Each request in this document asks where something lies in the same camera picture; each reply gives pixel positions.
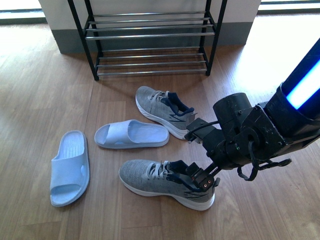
white wall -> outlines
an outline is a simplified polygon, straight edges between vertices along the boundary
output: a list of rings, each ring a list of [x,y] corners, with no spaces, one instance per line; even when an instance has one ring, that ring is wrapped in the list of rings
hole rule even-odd
[[[76,29],[67,0],[39,0],[51,30]],[[218,20],[222,0],[212,0],[211,13]],[[261,0],[228,0],[224,23],[252,23]],[[74,0],[81,23],[87,19],[84,0]],[[91,0],[94,14],[203,11],[205,0]]]

sandal strap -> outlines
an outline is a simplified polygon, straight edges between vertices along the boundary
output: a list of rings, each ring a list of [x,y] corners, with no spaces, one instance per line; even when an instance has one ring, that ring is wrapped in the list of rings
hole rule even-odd
[[[71,158],[51,160],[50,190],[65,185],[82,185],[86,174],[88,174],[84,172],[88,169],[84,162],[84,158],[86,158],[84,154]]]

chrome rod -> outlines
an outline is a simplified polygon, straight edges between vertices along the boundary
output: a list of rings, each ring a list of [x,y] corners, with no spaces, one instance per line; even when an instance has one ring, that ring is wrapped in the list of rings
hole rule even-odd
[[[104,50],[102,52],[129,52],[129,51],[157,51],[157,50],[181,50],[181,49],[199,49],[199,46],[179,46],[179,47],[154,47],[154,48],[130,48],[130,49],[113,49]]]
[[[90,24],[127,24],[127,23],[160,23],[160,22],[185,22],[185,21],[205,21],[209,17],[200,18],[169,18],[169,19],[144,19],[144,20],[118,20],[118,21],[90,21]]]
[[[146,35],[125,35],[125,36],[87,36],[87,40],[107,40],[107,39],[133,39],[133,38],[162,38],[162,37],[191,37],[191,36],[212,36],[214,32],[195,33],[169,33],[169,34],[146,34]]]
[[[206,61],[168,61],[155,63],[129,63],[129,64],[102,64],[97,65],[98,68],[114,68],[114,67],[139,67],[139,66],[155,66],[155,65],[183,65],[183,64],[203,64]]]
[[[185,25],[159,25],[159,26],[127,26],[127,27],[101,27],[101,28],[89,28],[88,32],[104,32],[114,30],[144,30],[144,29],[193,29],[193,28],[209,28],[212,24],[185,24]]]
[[[109,72],[98,73],[99,76],[111,75],[131,75],[131,74],[170,74],[170,73],[192,73],[192,72],[205,72],[207,69],[183,69],[183,70],[163,70],[163,71],[134,71],[134,72]]]
[[[142,59],[142,58],[163,58],[163,57],[191,57],[202,56],[203,53],[182,53],[182,54],[163,54],[163,55],[143,55],[143,56],[102,56],[100,60],[108,59]]]
[[[118,13],[118,14],[97,14],[94,18],[125,17],[125,16],[150,16],[150,15],[180,15],[180,14],[204,14],[205,11],[182,11],[182,12],[143,12],[143,13]]]

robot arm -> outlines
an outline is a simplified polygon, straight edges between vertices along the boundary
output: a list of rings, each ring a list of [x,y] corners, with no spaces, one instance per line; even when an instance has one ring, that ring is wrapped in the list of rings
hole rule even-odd
[[[320,137],[320,39],[268,102],[252,107],[245,93],[235,93],[216,102],[213,110],[217,121],[197,118],[185,135],[190,143],[202,142],[212,160],[206,169],[196,163],[187,168],[198,188],[218,186],[220,179],[214,177],[221,170],[237,168],[240,177],[252,181],[258,171],[288,165],[291,159],[270,159],[303,149]],[[241,169],[247,164],[252,164],[249,177]]]

wooden floor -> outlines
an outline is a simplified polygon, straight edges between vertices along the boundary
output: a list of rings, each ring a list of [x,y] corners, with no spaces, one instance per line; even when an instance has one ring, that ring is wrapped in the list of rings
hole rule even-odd
[[[184,160],[205,168],[205,149],[171,136],[159,148],[109,150],[94,142],[111,122],[143,117],[140,86],[177,92],[197,116],[245,92],[252,105],[275,93],[320,37],[320,15],[259,16],[247,44],[220,46],[211,76],[109,77],[95,82],[84,54],[62,55],[46,24],[0,26],[0,239],[3,240],[317,240],[320,141],[291,153],[292,164],[253,182],[223,171],[213,206],[191,210],[167,196],[143,197],[118,177],[127,160]],[[83,196],[50,203],[51,159],[71,130],[88,139],[91,178]]]

